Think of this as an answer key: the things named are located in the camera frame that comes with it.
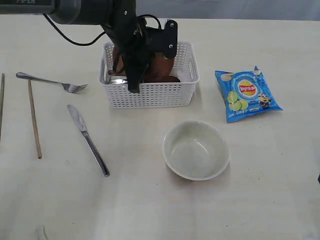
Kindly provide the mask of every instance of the lay's chip bag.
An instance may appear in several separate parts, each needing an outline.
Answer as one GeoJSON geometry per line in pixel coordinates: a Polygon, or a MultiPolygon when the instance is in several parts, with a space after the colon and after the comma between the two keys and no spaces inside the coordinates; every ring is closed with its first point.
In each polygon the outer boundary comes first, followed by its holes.
{"type": "Polygon", "coordinates": [[[267,111],[283,110],[257,66],[254,71],[215,71],[215,77],[221,86],[227,123],[267,111]]]}

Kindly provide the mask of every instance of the white bowl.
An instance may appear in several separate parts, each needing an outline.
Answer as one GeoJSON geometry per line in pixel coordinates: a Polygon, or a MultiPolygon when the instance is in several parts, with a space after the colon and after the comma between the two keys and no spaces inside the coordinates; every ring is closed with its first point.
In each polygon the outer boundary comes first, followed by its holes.
{"type": "Polygon", "coordinates": [[[172,171],[194,181],[218,176],[230,158],[219,131],[202,121],[184,121],[170,130],[163,140],[162,155],[172,171]]]}

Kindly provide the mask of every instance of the wooden chopstick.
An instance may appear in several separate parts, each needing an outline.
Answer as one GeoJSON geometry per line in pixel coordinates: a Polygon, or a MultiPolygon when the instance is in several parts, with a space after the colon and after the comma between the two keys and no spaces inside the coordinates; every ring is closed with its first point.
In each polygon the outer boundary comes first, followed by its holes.
{"type": "Polygon", "coordinates": [[[1,141],[1,128],[2,128],[2,114],[4,110],[4,96],[5,96],[5,74],[1,76],[1,88],[0,88],[0,141],[1,141]]]}
{"type": "Polygon", "coordinates": [[[35,103],[34,103],[34,96],[32,93],[31,80],[28,80],[28,88],[29,88],[29,100],[30,100],[30,107],[31,107],[31,116],[32,116],[32,125],[33,125],[33,133],[34,133],[34,139],[35,139],[36,152],[38,154],[38,159],[41,159],[42,153],[41,153],[41,147],[40,147],[40,140],[39,140],[38,127],[37,127],[35,103]]]}

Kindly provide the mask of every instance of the robotic arm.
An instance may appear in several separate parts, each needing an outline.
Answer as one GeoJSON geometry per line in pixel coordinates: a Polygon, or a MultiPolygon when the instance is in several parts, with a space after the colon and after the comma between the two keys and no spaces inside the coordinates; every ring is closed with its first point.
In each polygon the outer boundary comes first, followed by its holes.
{"type": "Polygon", "coordinates": [[[101,25],[122,56],[131,93],[151,68],[155,53],[173,59],[177,54],[178,24],[168,20],[161,26],[147,26],[136,15],[136,0],[0,0],[0,14],[46,14],[58,24],[101,25]]]}

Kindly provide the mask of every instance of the fork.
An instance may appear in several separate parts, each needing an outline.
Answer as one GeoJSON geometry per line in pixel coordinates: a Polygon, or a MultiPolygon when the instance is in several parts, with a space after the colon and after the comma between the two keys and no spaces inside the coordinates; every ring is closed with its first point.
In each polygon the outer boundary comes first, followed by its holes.
{"type": "Polygon", "coordinates": [[[68,83],[62,83],[59,81],[51,81],[51,80],[43,79],[40,77],[31,76],[31,75],[26,74],[24,72],[17,72],[16,77],[18,79],[27,79],[27,80],[34,80],[34,81],[38,81],[38,82],[44,82],[44,83],[60,84],[60,85],[62,85],[62,87],[65,91],[72,93],[72,94],[75,94],[75,93],[85,89],[88,86],[87,84],[73,85],[73,84],[68,84],[68,83]]]}

